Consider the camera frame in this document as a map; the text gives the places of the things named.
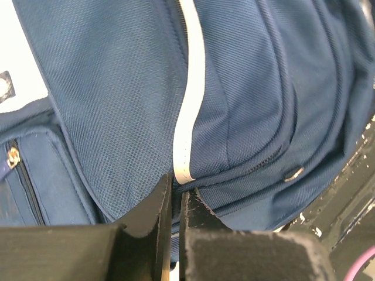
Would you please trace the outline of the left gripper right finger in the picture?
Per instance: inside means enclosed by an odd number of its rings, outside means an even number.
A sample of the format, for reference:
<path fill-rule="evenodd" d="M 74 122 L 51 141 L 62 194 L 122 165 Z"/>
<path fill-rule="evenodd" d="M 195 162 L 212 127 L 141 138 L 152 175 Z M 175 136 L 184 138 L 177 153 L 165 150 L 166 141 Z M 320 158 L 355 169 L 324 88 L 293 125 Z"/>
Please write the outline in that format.
<path fill-rule="evenodd" d="M 197 190 L 183 194 L 181 280 L 335 280 L 328 253 L 311 235 L 235 231 Z"/>

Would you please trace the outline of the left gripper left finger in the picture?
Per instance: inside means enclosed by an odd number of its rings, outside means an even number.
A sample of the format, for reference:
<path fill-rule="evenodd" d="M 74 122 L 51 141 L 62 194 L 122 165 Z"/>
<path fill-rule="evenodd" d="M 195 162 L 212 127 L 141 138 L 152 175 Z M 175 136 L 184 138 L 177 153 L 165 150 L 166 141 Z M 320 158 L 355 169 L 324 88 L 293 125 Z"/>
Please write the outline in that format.
<path fill-rule="evenodd" d="M 1 229 L 2 280 L 168 280 L 172 176 L 111 224 Z"/>

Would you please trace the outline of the navy blue student backpack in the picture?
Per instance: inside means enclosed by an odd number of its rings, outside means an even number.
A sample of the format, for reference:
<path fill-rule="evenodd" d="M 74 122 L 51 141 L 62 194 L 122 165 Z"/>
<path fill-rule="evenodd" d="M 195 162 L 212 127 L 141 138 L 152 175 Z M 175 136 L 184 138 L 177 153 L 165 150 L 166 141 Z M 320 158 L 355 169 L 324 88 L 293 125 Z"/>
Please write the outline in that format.
<path fill-rule="evenodd" d="M 1 225 L 111 223 L 172 176 L 272 231 L 374 112 L 367 1 L 2 1 Z"/>

